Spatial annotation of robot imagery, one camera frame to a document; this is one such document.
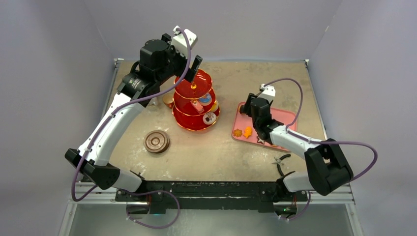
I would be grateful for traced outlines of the red three-tier cake stand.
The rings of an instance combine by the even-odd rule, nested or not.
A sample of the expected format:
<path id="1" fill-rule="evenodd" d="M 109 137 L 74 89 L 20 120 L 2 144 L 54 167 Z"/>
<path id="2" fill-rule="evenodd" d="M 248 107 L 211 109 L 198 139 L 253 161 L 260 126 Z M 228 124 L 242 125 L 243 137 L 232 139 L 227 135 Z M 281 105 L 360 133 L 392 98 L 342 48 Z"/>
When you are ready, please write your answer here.
<path id="1" fill-rule="evenodd" d="M 177 124 L 190 131 L 214 125 L 220 114 L 211 76 L 199 69 L 194 80 L 183 80 L 173 94 L 172 114 Z"/>

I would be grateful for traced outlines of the yellow frosted donut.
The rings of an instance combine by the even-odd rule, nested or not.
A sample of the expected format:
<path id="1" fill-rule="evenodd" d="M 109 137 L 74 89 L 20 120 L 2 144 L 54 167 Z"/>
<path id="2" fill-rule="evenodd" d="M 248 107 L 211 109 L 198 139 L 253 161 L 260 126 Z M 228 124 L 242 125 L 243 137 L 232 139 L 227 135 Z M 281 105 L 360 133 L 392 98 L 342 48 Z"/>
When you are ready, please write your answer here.
<path id="1" fill-rule="evenodd" d="M 218 109 L 218 107 L 219 107 L 219 103 L 218 103 L 217 100 L 215 100 L 215 102 L 214 102 L 214 104 L 213 104 L 210 112 L 213 112 L 214 113 Z"/>

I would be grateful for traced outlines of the pink serving tray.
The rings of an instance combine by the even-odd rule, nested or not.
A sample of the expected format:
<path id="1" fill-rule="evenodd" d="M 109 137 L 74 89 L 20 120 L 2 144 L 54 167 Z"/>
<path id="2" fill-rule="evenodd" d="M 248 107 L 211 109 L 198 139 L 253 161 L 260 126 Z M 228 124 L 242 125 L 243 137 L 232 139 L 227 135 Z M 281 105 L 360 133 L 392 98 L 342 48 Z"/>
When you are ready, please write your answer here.
<path id="1" fill-rule="evenodd" d="M 276 149 L 276 150 L 280 150 L 280 151 L 289 152 L 289 150 L 287 150 L 287 149 L 285 149 L 281 146 L 271 145 L 271 144 L 266 143 L 266 142 L 265 142 L 264 145 L 261 145 L 261 144 L 257 143 L 257 136 L 258 135 L 255 131 L 255 128 L 253 128 L 251 118 L 246 116 L 246 115 L 242 115 L 242 114 L 239 113 L 239 107 L 240 107 L 240 105 L 243 105 L 244 103 L 245 102 L 240 102 L 238 104 L 238 109 L 237 109 L 237 112 L 236 112 L 236 115 L 235 115 L 235 120 L 234 120 L 232 131 L 231 131 L 231 137 L 234 140 L 241 141 L 241 142 L 244 142 L 244 143 L 247 143 L 247 144 L 254 144 L 254 145 L 261 146 L 261 147 L 272 148 L 272 149 Z M 270 111 L 271 111 L 272 118 L 279 121 L 279 122 L 284 123 L 284 125 L 287 125 L 287 124 L 291 123 L 296 116 L 296 114 L 293 113 L 293 112 L 281 110 L 281 109 L 278 109 L 278 108 L 271 108 Z M 233 130 L 240 129 L 240 130 L 244 131 L 245 127 L 247 127 L 247 126 L 252 127 L 252 135 L 248 139 L 246 139 L 243 135 L 241 137 L 234 137 L 232 135 Z"/>

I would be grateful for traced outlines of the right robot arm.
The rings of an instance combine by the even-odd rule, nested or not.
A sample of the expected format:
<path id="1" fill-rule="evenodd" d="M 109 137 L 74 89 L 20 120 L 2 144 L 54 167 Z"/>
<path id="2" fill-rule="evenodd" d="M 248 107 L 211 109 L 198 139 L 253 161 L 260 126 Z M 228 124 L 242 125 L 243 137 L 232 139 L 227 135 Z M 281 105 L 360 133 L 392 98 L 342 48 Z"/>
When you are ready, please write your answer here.
<path id="1" fill-rule="evenodd" d="M 313 190 L 326 196 L 354 178 L 340 145 L 333 139 L 321 141 L 299 134 L 272 118 L 271 102 L 250 93 L 239 112 L 249 116 L 258 137 L 270 145 L 284 147 L 304 159 L 307 171 L 292 172 L 280 177 L 276 195 L 290 199 L 295 192 Z"/>

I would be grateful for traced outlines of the white star cookie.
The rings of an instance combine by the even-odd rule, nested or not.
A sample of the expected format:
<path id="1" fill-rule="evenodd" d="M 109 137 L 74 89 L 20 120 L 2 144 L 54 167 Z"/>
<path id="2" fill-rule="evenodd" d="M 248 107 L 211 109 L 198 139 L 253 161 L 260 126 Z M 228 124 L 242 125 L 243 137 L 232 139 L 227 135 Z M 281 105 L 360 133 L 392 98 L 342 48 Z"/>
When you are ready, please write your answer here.
<path id="1" fill-rule="evenodd" d="M 258 144 L 261 144 L 261 145 L 264 145 L 265 144 L 265 141 L 262 140 L 260 137 L 257 136 L 257 143 Z"/>

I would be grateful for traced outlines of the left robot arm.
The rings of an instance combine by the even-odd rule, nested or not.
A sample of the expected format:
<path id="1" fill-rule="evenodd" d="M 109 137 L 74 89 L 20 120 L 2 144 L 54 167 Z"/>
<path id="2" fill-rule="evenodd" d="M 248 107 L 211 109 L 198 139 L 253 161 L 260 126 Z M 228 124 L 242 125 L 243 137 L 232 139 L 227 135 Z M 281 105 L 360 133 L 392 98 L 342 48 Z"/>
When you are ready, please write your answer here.
<path id="1" fill-rule="evenodd" d="M 134 201 L 145 198 L 147 191 L 138 174 L 111 165 L 110 157 L 122 135 L 136 116 L 154 97 L 162 95 L 160 87 L 178 76 L 192 81 L 202 62 L 200 56 L 191 60 L 191 49 L 198 41 L 188 29 L 174 30 L 174 36 L 162 35 L 149 40 L 140 49 L 140 59 L 123 77 L 117 92 L 99 125 L 78 148 L 70 148 L 64 157 L 78 173 L 99 188 L 115 187 L 127 191 Z"/>

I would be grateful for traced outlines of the blue frosted donut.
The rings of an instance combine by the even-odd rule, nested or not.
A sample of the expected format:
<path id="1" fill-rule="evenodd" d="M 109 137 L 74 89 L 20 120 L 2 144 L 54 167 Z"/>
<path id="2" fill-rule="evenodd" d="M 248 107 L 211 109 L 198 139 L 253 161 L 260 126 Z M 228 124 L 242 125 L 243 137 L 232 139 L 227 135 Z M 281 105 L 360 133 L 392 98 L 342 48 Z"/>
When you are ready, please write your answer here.
<path id="1" fill-rule="evenodd" d="M 207 93 L 203 97 L 199 98 L 198 101 L 201 105 L 208 106 L 212 102 L 212 96 L 210 93 Z"/>

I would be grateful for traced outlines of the pink cake slice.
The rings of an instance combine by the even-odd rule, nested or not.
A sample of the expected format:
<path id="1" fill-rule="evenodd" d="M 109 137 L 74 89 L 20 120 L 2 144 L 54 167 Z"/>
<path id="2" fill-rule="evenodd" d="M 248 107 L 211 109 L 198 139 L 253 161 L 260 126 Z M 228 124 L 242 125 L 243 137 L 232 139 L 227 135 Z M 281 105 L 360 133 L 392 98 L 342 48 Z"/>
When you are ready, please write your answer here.
<path id="1" fill-rule="evenodd" d="M 196 99 L 193 99 L 190 101 L 191 105 L 193 106 L 193 108 L 199 113 L 203 113 L 204 112 L 204 107 L 203 105 Z"/>

